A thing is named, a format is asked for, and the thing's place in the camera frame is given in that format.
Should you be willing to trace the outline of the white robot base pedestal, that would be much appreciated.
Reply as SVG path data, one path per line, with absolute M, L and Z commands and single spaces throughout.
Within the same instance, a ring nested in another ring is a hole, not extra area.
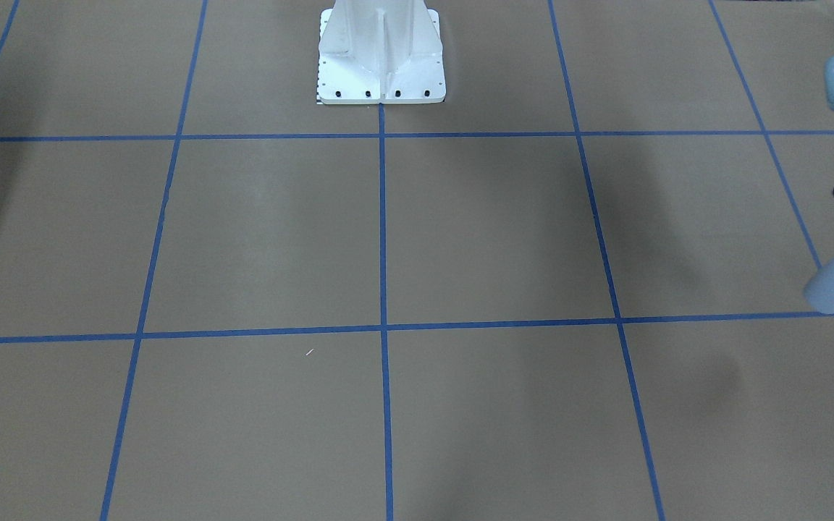
M 426 2 L 335 1 L 319 30 L 318 103 L 445 101 L 440 16 Z

